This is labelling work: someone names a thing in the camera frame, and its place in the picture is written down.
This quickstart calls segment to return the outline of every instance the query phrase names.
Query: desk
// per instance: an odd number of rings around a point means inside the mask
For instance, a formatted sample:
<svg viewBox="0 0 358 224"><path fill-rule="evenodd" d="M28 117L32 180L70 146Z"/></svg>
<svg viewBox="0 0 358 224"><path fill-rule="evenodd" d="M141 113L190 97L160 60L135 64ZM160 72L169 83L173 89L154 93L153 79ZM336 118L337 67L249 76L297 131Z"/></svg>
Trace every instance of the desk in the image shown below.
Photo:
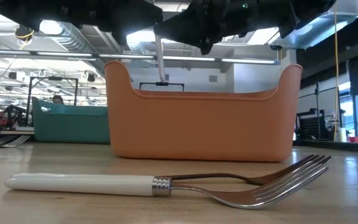
<svg viewBox="0 0 358 224"><path fill-rule="evenodd" d="M269 174L309 154L333 158L320 179L263 210L240 210L196 192L173 191L170 198L25 192L3 182L20 172L67 174L173 175L230 172ZM193 180L212 190L245 190L238 180ZM153 161L114 157L109 146L26 143L0 149L0 223L358 223L358 152L295 147L283 163Z"/></svg>

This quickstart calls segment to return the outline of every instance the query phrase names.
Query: orange plastic container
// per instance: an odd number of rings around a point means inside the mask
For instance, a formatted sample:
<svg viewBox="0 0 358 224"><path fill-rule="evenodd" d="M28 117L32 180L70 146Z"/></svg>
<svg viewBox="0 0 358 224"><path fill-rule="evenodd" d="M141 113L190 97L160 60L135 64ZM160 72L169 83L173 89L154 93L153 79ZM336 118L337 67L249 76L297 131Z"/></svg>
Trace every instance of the orange plastic container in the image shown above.
<svg viewBox="0 0 358 224"><path fill-rule="evenodd" d="M134 90L121 62L105 66L111 147L148 159L265 161L292 148L302 67L258 93Z"/></svg>

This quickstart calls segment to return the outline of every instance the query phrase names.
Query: ceiling duct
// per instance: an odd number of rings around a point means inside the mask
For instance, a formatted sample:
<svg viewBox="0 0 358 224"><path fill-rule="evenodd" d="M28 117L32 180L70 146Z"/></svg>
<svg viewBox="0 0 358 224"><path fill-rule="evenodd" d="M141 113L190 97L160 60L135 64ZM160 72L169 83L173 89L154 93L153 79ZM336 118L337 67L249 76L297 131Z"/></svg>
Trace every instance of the ceiling duct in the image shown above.
<svg viewBox="0 0 358 224"><path fill-rule="evenodd" d="M60 35L64 37L53 38L56 43L66 48L69 52L89 54L97 53L93 46L83 37L81 32L75 26L66 22L61 22L59 24L63 28L63 31ZM104 77L104 62L100 58L97 58L93 61L86 61L86 63L93 66L96 71Z"/></svg>

